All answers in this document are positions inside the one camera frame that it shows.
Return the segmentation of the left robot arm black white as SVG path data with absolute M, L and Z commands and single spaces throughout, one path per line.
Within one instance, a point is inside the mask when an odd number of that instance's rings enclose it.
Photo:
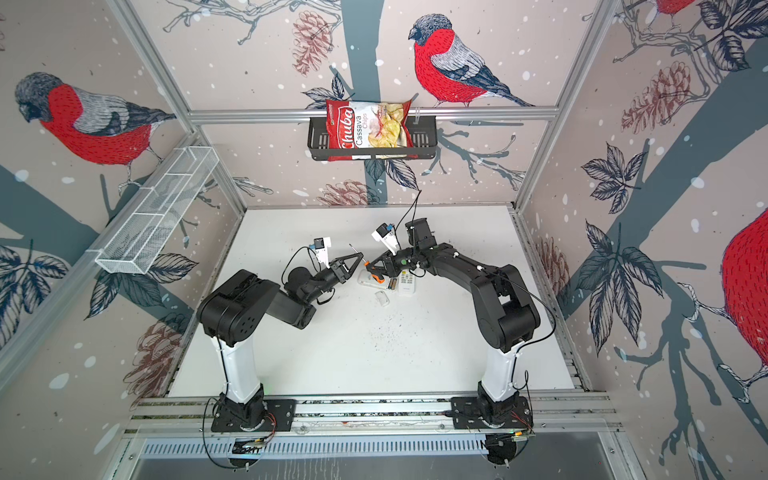
M 351 279 L 363 255 L 353 253 L 331 260 L 316 273 L 296 267 L 283 284 L 241 269 L 206 297 L 198 322 L 211 338 L 220 359 L 224 386 L 212 409 L 215 433 L 288 431 L 295 403 L 282 405 L 265 399 L 265 387 L 254 361 L 252 335 L 270 316 L 298 330 L 306 328 L 322 302 L 339 284 Z

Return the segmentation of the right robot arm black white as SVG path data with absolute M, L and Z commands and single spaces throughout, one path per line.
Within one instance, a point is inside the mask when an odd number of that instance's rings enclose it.
M 517 387 L 521 352 L 535 343 L 541 318 L 519 270 L 497 267 L 461 254 L 439 243 L 425 218 L 406 223 L 409 246 L 395 244 L 366 267 L 374 277 L 394 278 L 406 270 L 421 269 L 448 279 L 471 294 L 479 331 L 487 343 L 485 371 L 478 383 L 480 419 L 491 428 L 533 428 L 530 402 Z

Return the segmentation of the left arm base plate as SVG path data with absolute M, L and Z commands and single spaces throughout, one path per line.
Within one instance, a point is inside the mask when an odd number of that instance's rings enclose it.
M 291 430 L 297 402 L 293 399 L 254 399 L 239 404 L 220 398 L 212 414 L 211 431 L 215 433 L 288 432 Z

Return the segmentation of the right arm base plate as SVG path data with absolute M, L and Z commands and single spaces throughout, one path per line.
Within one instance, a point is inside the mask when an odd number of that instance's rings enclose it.
M 531 430 L 533 412 L 528 398 L 520 394 L 493 402 L 485 397 L 453 397 L 444 415 L 455 429 Z

